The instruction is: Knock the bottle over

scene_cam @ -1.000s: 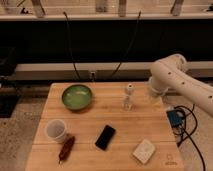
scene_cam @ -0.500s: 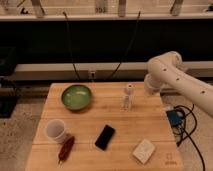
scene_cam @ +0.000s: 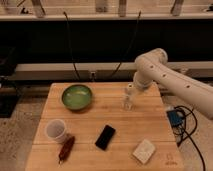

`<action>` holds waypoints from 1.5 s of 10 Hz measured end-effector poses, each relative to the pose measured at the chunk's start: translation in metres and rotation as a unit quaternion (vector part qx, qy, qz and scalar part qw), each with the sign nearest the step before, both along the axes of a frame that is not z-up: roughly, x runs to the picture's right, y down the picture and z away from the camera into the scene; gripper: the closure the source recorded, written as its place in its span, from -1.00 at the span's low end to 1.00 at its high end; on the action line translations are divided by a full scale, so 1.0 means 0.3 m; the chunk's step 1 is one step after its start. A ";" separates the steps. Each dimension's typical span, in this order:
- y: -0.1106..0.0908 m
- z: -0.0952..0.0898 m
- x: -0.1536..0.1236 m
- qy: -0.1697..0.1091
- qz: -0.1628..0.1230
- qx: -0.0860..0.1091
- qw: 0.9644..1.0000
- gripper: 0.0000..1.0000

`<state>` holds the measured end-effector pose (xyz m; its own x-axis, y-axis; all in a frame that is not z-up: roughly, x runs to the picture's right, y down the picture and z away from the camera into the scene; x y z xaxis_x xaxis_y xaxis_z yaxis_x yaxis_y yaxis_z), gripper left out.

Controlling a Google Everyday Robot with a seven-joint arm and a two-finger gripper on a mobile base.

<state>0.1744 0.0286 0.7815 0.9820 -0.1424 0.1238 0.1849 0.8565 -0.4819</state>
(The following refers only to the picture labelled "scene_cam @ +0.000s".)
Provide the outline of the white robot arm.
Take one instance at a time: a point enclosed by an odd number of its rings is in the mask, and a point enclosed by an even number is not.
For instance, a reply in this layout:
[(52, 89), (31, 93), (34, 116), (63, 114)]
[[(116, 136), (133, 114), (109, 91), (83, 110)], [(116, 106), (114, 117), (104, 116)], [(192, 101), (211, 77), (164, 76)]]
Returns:
[(139, 55), (135, 59), (134, 86), (145, 90), (155, 81), (213, 120), (213, 87), (173, 71), (166, 66), (167, 61), (168, 55), (161, 48)]

